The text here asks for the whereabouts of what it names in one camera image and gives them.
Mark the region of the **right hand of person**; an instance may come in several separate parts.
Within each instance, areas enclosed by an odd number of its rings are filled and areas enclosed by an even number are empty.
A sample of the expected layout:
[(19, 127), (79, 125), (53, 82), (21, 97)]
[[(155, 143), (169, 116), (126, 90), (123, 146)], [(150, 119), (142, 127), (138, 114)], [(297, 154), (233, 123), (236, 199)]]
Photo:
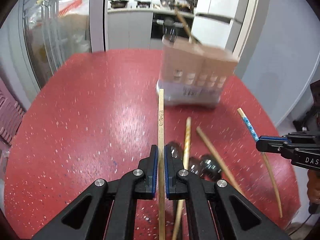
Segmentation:
[(307, 195), (310, 200), (309, 213), (319, 213), (319, 172), (308, 170)]

